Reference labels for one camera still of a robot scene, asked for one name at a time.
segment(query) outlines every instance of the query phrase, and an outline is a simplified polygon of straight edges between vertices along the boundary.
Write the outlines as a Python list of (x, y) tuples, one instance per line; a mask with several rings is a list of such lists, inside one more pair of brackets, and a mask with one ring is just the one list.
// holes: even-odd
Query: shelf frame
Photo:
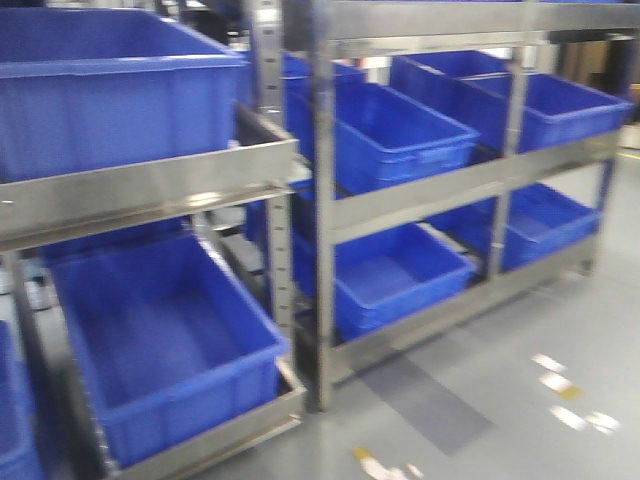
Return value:
[[(264, 32), (267, 27), (277, 28), (278, 22), (278, 17), (257, 15), (254, 27)], [(279, 47), (272, 40), (270, 49), (273, 51), (276, 45)], [(279, 53), (278, 48), (269, 58), (279, 58)], [(295, 345), (290, 312), (290, 190), (286, 180), (296, 161), (298, 141), (280, 126), (281, 100), (269, 81), (268, 75), (264, 77), (268, 92), (263, 93), (268, 95), (261, 97), (260, 101), (267, 104), (258, 109), (260, 114), (242, 106), (236, 109), (241, 147), (0, 185), (0, 252), (4, 253), (3, 261), (11, 268), (16, 286), (14, 301), (30, 377), (34, 384), (48, 387), (43, 402), (58, 407), (65, 404), (67, 410), (70, 406), (65, 398), (68, 392), (56, 386), (54, 374), (46, 364), (46, 339), (41, 338), (29, 306), (19, 251), (51, 242), (266, 200), (272, 255), (265, 274), (270, 279), (272, 316), (290, 344)], [(306, 388), (296, 376), (295, 357), (290, 352), (277, 360), (284, 390), (274, 401), (121, 470), (110, 455), (104, 432), (82, 387), (80, 371), (71, 360), (68, 373), (83, 400), (76, 427), (82, 422), (89, 424), (86, 441), (93, 446), (96, 468), (103, 475), (96, 479), (187, 478), (302, 421)], [(72, 474), (65, 473), (63, 478), (69, 480)]]
[[(494, 290), (502, 289), (512, 296), (542, 281), (543, 277), (547, 279), (558, 274), (570, 263), (579, 262), (585, 272), (590, 270), (597, 237), (517, 272), (508, 275), (501, 272), (512, 191), (550, 175), (602, 163), (603, 175), (596, 203), (603, 210), (614, 172), (618, 140), (618, 132), (610, 132), (517, 154), (528, 83), (526, 69), (530, 67), (526, 64), (526, 53), (553, 42), (637, 39), (640, 5), (551, 4), (531, 0), (478, 3), (310, 0), (308, 5), (304, 4), (306, 7), (299, 0), (283, 0), (283, 5), (285, 47), (306, 53), (313, 71), (316, 331), (304, 335), (306, 339), (313, 339), (314, 345), (305, 348), (303, 353), (315, 358), (318, 406), (326, 410), (331, 405), (333, 385), (346, 377), (346, 370), (352, 374), (412, 343), (395, 341), (395, 333), (389, 333), (393, 340), (390, 342), (384, 332), (397, 331), (400, 336), (420, 341), (474, 314), (473, 302), (480, 309), (507, 298), (492, 293)], [(334, 200), (332, 60), (496, 46), (511, 47), (513, 52), (509, 69), (514, 81), (504, 158)], [(465, 300), (451, 301), (451, 304), (462, 303), (463, 306), (447, 313), (447, 308), (454, 307), (447, 307), (450, 302), (445, 302), (384, 328), (380, 333), (374, 332), (334, 348), (335, 245), (487, 197), (497, 197), (487, 277), (482, 287), (473, 287), (459, 297)], [(406, 327), (406, 332), (402, 333), (403, 327), (396, 325), (411, 327)]]

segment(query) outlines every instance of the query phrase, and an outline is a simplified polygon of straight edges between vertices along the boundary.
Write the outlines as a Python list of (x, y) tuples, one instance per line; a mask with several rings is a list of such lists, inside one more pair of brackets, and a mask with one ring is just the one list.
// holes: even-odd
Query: empty bin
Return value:
[[(494, 199), (434, 215), (428, 221), (485, 258), (491, 243)], [(580, 241), (598, 228), (600, 213), (541, 183), (512, 194), (502, 267), (511, 270)]]
[(18, 363), (11, 334), (0, 322), (0, 478), (43, 480), (44, 474), (29, 416), (32, 405), (24, 369)]
[(336, 177), (352, 193), (463, 167), (477, 133), (390, 88), (336, 89)]
[(451, 115), (458, 95), (451, 79), (506, 72), (503, 60), (476, 50), (398, 55), (391, 61), (389, 86)]
[(93, 410), (126, 467), (272, 400), (286, 341), (189, 234), (54, 265)]
[(224, 149), (241, 65), (142, 10), (0, 9), (0, 177)]
[[(511, 76), (496, 72), (458, 77), (464, 72), (455, 69), (448, 70), (452, 72), (449, 76), (430, 66), (425, 68), (421, 59), (394, 59), (391, 86), (476, 129), (481, 143), (502, 151)], [(520, 152), (616, 130), (632, 108), (617, 97), (553, 75), (530, 74), (528, 80)]]
[[(294, 232), (294, 276), (315, 290), (313, 243)], [(362, 336), (462, 291), (475, 267), (407, 224), (336, 246), (336, 325), (344, 340)]]

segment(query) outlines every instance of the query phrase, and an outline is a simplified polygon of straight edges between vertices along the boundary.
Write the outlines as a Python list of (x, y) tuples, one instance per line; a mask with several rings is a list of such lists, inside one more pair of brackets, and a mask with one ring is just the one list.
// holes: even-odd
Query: tilted bin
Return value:
[(31, 394), (9, 327), (0, 322), (0, 478), (43, 480), (31, 431)]
[[(294, 232), (294, 276), (315, 290), (313, 242)], [(336, 246), (335, 316), (344, 340), (362, 336), (461, 292), (475, 267), (417, 224)]]
[(142, 10), (0, 9), (0, 178), (227, 148), (241, 65)]
[[(437, 61), (431, 60), (436, 55)], [(476, 129), (480, 142), (504, 146), (511, 76), (486, 60), (467, 71), (454, 69), (447, 54), (395, 57), (390, 86), (420, 103)], [(442, 72), (431, 64), (446, 70)], [(472, 73), (462, 77), (459, 74)], [(593, 88), (553, 75), (529, 74), (519, 151), (560, 145), (620, 128), (631, 104)]]
[(73, 351), (126, 467), (276, 396), (287, 343), (191, 234), (52, 267)]
[[(484, 254), (489, 252), (495, 200), (487, 199), (427, 220)], [(594, 233), (600, 213), (541, 183), (512, 194), (502, 267), (511, 270)]]

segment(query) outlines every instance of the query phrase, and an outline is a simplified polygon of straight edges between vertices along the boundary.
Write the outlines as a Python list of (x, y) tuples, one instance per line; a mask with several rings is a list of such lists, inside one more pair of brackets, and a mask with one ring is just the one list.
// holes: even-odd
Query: metal shelf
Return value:
[[(200, 241), (204, 245), (215, 248), (215, 245), (211, 245), (206, 237), (201, 236)], [(54, 312), (64, 319), (64, 314), (57, 300), (55, 285), (50, 279), (47, 284), (54, 299)], [(102, 427), (95, 420), (96, 416), (73, 352), (71, 352), (71, 361), (66, 372), (69, 378), (68, 385), (58, 385), (54, 388), (56, 388), (59, 401), (65, 404), (69, 411), (73, 411), (72, 405), (75, 405), (77, 417), (75, 422), (81, 426), (79, 430), (83, 432), (83, 438), (77, 439), (77, 441), (92, 447), (99, 459), (98, 468), (103, 472), (102, 478), (104, 480), (115, 478), (119, 480), (179, 480), (206, 470), (301, 423), (300, 414), (304, 411), (306, 388), (298, 380), (292, 365), (285, 356), (277, 360), (280, 391), (275, 400), (123, 470), (119, 469), (117, 462), (110, 456), (109, 445)], [(55, 380), (49, 378), (44, 383), (55, 385)]]
[(615, 157), (618, 132), (503, 158), (336, 202), (334, 243), (498, 196), (550, 175)]
[[(287, 0), (285, 46), (305, 50), (304, 12)], [(328, 1), (328, 53), (333, 58), (428, 50), (510, 47), (580, 40), (585, 32), (625, 33), (640, 25), (640, 5), (529, 2)]]
[(0, 252), (286, 193), (297, 140), (237, 120), (248, 146), (0, 185)]
[[(315, 198), (317, 220), (316, 331), (298, 337), (314, 343), (318, 403), (331, 404), (332, 385), (354, 371), (403, 350), (455, 322), (553, 277), (576, 262), (592, 263), (596, 237), (536, 264), (500, 271), (511, 192), (556, 173), (602, 162), (597, 208), (604, 210), (619, 132), (527, 154), (516, 154), (536, 46), (587, 40), (638, 39), (638, 4), (522, 2), (415, 2), (284, 0), (285, 46), (306, 51), (313, 70)], [(362, 195), (334, 200), (332, 59), (389, 56), (434, 50), (513, 47), (513, 75), (504, 158)], [(434, 308), (379, 332), (335, 347), (336, 244), (487, 197), (496, 208), (484, 282)]]
[(557, 254), (480, 283), (439, 305), (385, 328), (333, 347), (331, 379), (340, 382), (384, 358), (406, 350), (447, 328), (478, 315), (520, 292), (553, 279), (558, 272), (590, 262), (597, 238), (590, 237)]

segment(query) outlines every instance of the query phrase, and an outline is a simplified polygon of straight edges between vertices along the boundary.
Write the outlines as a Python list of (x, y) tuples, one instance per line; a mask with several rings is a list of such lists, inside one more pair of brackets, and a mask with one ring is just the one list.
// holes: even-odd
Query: storage rack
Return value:
[[(605, 207), (619, 132), (516, 154), (526, 92), (525, 52), (548, 43), (637, 41), (640, 5), (523, 2), (402, 2), (286, 0), (285, 47), (306, 52), (313, 66), (317, 220), (316, 325), (300, 339), (315, 358), (318, 402), (329, 408), (333, 385), (431, 335), (581, 264), (589, 271), (598, 234), (517, 270), (501, 273), (511, 192), (571, 169), (603, 164), (597, 199)], [(504, 157), (334, 200), (333, 59), (426, 51), (511, 47), (514, 75)], [(435, 307), (346, 343), (335, 338), (336, 244), (416, 221), (488, 197), (498, 197), (486, 279)]]
[[(268, 20), (268, 30), (273, 31), (274, 19)], [(277, 69), (280, 48), (275, 42), (271, 46), (277, 53), (273, 55), (278, 58)], [(256, 91), (269, 93), (258, 96), (264, 105), (260, 110), (278, 122), (279, 75), (275, 78), (265, 75), (264, 88), (257, 85)], [(51, 402), (65, 393), (53, 385), (51, 372), (47, 371), (45, 339), (39, 335), (29, 306), (19, 251), (51, 242), (266, 200), (271, 254), (267, 274), (273, 317), (291, 344), (295, 343), (290, 320), (290, 190), (285, 179), (296, 155), (297, 140), (266, 115), (240, 106), (236, 123), (242, 145), (238, 148), (0, 185), (0, 252), (13, 275), (18, 325), (30, 376), (34, 385), (43, 387), (37, 392), (39, 403)], [(211, 230), (205, 228), (202, 233), (208, 235)], [(79, 421), (89, 426), (91, 438), (87, 440), (100, 459), (101, 478), (159, 480), (190, 476), (299, 425), (304, 409), (306, 390), (296, 377), (294, 357), (289, 355), (278, 360), (280, 392), (274, 401), (121, 470), (85, 401), (78, 367), (75, 361), (71, 363), (74, 391), (69, 396), (81, 400), (84, 414)], [(54, 428), (61, 430), (60, 425)], [(69, 473), (60, 478), (68, 480)]]

